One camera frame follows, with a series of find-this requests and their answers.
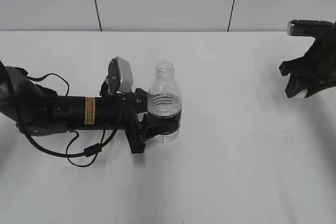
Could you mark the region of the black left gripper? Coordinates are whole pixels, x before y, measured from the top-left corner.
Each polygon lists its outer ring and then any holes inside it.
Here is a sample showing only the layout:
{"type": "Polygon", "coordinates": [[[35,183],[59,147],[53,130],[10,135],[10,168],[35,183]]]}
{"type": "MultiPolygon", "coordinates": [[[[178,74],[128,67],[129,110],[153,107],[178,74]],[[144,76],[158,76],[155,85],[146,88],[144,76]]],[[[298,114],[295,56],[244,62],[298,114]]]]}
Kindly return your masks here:
{"type": "Polygon", "coordinates": [[[96,98],[95,126],[112,129],[101,147],[110,143],[118,130],[125,131],[132,154],[142,154],[144,142],[152,138],[160,143],[175,140],[180,132],[180,114],[156,117],[148,113],[139,122],[138,114],[148,111],[147,103],[148,93],[143,89],[96,98]]]}

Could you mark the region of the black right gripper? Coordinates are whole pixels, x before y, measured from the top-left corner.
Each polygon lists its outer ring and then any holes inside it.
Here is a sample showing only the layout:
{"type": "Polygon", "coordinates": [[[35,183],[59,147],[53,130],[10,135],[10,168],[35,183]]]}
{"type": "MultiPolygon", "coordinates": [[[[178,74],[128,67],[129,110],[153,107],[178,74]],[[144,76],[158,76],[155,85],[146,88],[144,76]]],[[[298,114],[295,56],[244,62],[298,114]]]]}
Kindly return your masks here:
{"type": "Polygon", "coordinates": [[[306,89],[304,98],[323,90],[335,88],[335,23],[327,32],[314,38],[302,57],[283,61],[279,66],[282,76],[289,76],[285,88],[287,98],[306,89]]]}

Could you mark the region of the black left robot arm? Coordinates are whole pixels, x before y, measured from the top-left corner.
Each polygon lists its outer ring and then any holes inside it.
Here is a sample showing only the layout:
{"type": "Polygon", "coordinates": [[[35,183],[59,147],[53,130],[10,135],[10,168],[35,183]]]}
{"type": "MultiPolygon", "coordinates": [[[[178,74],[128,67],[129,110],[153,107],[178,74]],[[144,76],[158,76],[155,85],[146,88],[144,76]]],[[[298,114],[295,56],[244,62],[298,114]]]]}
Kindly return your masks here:
{"type": "Polygon", "coordinates": [[[98,97],[58,95],[40,85],[19,67],[1,66],[1,113],[15,121],[19,131],[36,146],[35,137],[80,130],[124,130],[131,152],[144,152],[148,139],[175,132],[180,115],[155,116],[148,112],[148,94],[132,89],[128,61],[115,57],[98,97]]]}

